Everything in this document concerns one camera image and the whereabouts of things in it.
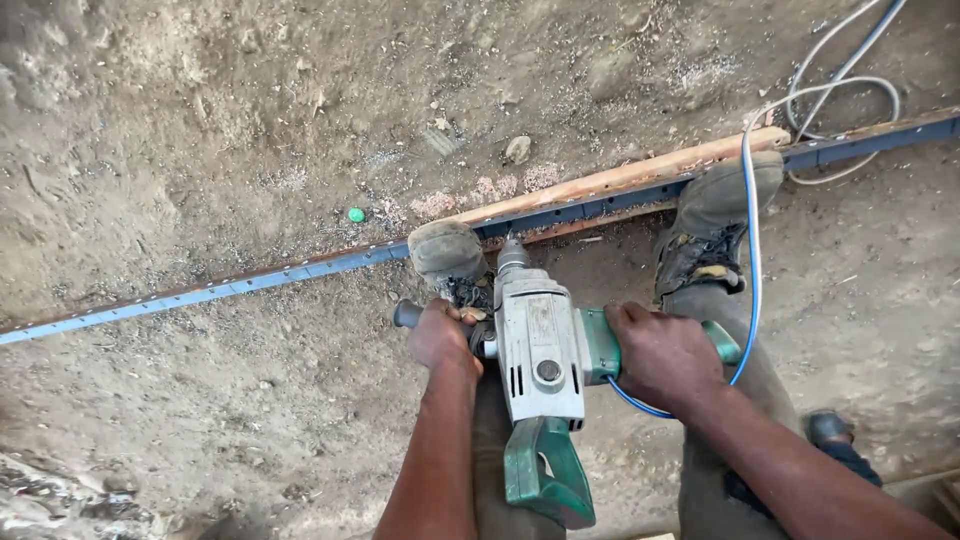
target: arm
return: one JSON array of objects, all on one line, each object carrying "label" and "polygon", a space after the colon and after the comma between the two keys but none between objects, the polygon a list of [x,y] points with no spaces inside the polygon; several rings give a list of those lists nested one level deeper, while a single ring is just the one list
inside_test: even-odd
[{"label": "arm", "polygon": [[951,538],[925,517],[770,420],[723,379],[692,319],[636,303],[607,306],[628,394],[673,412],[703,437],[792,538]]},{"label": "arm", "polygon": [[470,457],[473,398],[483,366],[456,325],[459,313],[447,306],[432,300],[410,335],[410,351],[430,377],[376,540],[476,538]]}]

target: dirt ground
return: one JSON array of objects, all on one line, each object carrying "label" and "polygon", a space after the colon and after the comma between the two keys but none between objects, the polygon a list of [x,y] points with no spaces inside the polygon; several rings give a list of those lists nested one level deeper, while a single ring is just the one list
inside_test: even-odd
[{"label": "dirt ground", "polygon": [[[9,0],[0,322],[397,236],[738,133],[857,4]],[[950,0],[909,3],[855,71],[889,78],[907,117],[960,103],[958,24]],[[834,97],[824,131],[887,114],[872,90]],[[503,157],[517,135],[522,165]],[[886,479],[960,462],[958,148],[787,185],[764,211],[768,349],[797,408],[848,415]],[[578,304],[649,303],[671,217],[534,256]],[[425,383],[385,317],[429,294],[402,261],[0,347],[0,446],[135,491],[155,521],[232,509],[251,537],[364,535]],[[680,426],[604,388],[588,411],[576,443],[599,523],[576,536],[672,527]]]}]

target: trousers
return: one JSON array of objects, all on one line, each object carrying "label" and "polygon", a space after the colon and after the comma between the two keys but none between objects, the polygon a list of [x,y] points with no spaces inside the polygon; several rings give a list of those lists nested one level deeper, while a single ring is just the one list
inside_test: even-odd
[{"label": "trousers", "polygon": [[[702,283],[682,288],[663,298],[662,310],[701,322],[714,321],[741,347],[746,343],[749,317],[719,284]],[[727,377],[731,376],[732,369],[727,373]],[[758,410],[804,437],[800,417],[759,339],[754,342],[736,387]],[[499,370],[495,365],[487,366],[477,385],[473,414],[473,497],[479,538],[565,539],[566,530],[557,523],[506,503],[503,452],[512,431]],[[870,464],[852,446],[830,443],[821,450],[880,485]],[[682,538],[787,538],[749,486],[705,441],[686,429],[680,484],[678,511]]]}]

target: metal bar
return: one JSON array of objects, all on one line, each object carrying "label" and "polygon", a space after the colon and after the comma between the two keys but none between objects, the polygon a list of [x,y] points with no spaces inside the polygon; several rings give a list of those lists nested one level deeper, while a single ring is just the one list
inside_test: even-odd
[{"label": "metal bar", "polygon": [[[959,136],[958,130],[960,130],[960,107],[952,107],[922,114],[911,120],[890,122],[847,132],[828,140],[802,142],[781,150],[781,153],[785,169],[796,170],[916,142]],[[473,224],[472,227],[481,239],[485,239],[501,236],[510,229],[526,231],[575,219],[588,219],[635,205],[677,197],[684,186],[700,176],[704,170],[706,167],[700,167],[686,171],[680,176],[640,187],[625,188],[523,213],[489,218]],[[0,344],[41,337],[59,331],[75,330],[173,307],[189,306],[284,283],[318,278],[351,268],[406,258],[409,255],[406,238],[396,238],[373,246],[340,250],[142,298],[123,300],[108,306],[85,309],[52,319],[11,323],[0,328]]]}]

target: green bottle cap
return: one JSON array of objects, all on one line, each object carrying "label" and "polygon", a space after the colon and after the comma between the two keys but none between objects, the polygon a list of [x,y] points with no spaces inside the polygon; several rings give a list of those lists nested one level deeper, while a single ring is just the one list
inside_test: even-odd
[{"label": "green bottle cap", "polygon": [[350,218],[350,221],[353,223],[360,223],[364,219],[367,219],[367,214],[363,213],[363,210],[353,207],[347,212],[347,217]]}]

